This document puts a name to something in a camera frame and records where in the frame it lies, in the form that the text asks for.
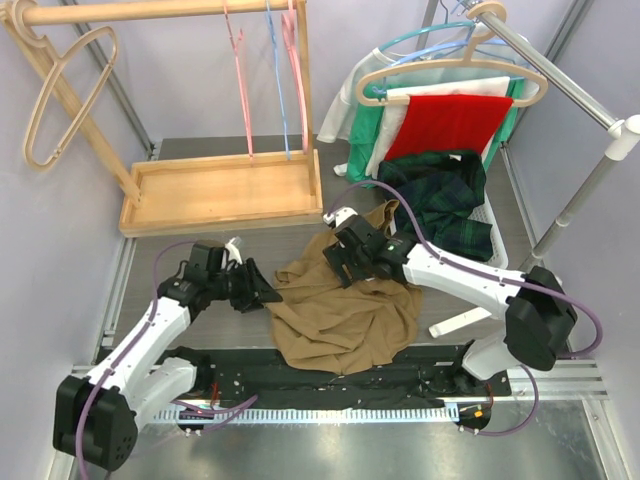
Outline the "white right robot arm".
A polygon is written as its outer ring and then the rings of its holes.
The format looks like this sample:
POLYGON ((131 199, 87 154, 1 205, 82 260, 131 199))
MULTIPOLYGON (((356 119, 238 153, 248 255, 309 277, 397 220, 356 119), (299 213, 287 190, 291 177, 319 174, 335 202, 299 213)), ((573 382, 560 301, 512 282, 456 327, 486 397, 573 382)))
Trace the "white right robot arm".
POLYGON ((550 271, 493 268, 423 245, 411 234, 387 235, 347 207, 323 221, 336 238, 323 253, 343 287, 384 279, 432 288, 503 322, 455 359, 449 380, 460 393, 475 394, 495 374, 518 365, 549 371, 561 357, 577 314, 550 271))

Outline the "light blue wire hanger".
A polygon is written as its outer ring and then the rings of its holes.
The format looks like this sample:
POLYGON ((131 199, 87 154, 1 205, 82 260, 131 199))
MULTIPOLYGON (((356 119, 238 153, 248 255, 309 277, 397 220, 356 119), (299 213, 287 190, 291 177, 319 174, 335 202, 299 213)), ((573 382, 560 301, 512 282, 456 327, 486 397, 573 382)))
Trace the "light blue wire hanger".
POLYGON ((278 43, 276 40, 275 25, 272 17, 271 4, 269 0, 265 1, 265 8, 266 8, 265 18, 266 18, 267 29, 269 32, 269 38, 271 43, 271 51, 273 56, 273 70, 275 75, 280 115, 281 115, 281 121, 282 121, 282 127, 283 127, 283 143, 284 143, 284 149, 285 149, 284 151, 285 151, 286 159, 291 160, 291 148, 290 148, 289 136, 288 136, 287 114, 286 114, 286 107, 285 107, 285 101, 284 101, 284 95, 283 95, 283 89, 282 89, 281 77, 280 77, 280 62, 279 62, 280 57, 279 57, 278 43))

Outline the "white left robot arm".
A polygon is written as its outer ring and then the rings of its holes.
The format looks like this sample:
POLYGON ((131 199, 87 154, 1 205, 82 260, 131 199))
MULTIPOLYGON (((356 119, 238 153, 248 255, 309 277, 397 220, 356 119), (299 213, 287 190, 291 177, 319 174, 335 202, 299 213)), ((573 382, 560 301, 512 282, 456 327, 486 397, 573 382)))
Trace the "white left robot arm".
POLYGON ((281 302, 255 260, 242 257, 239 242, 187 242, 188 258, 174 275, 153 281, 147 310, 121 343, 88 373, 60 383, 53 446, 75 457, 81 478, 88 478, 91 465, 119 469, 164 406, 185 394, 200 399, 211 391, 210 356, 169 346, 212 303, 227 302, 247 313, 281 302))

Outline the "tan skirt with white lining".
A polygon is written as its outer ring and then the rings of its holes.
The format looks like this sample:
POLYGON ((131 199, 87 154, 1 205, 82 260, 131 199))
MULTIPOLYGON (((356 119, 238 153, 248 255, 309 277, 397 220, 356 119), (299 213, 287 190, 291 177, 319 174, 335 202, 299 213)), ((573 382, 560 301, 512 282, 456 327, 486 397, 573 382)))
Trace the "tan skirt with white lining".
POLYGON ((323 255, 335 243, 330 229, 311 237, 298 259, 274 273, 282 300, 266 308, 286 364, 348 375, 389 364, 414 342, 423 291, 378 278, 343 288, 323 255))

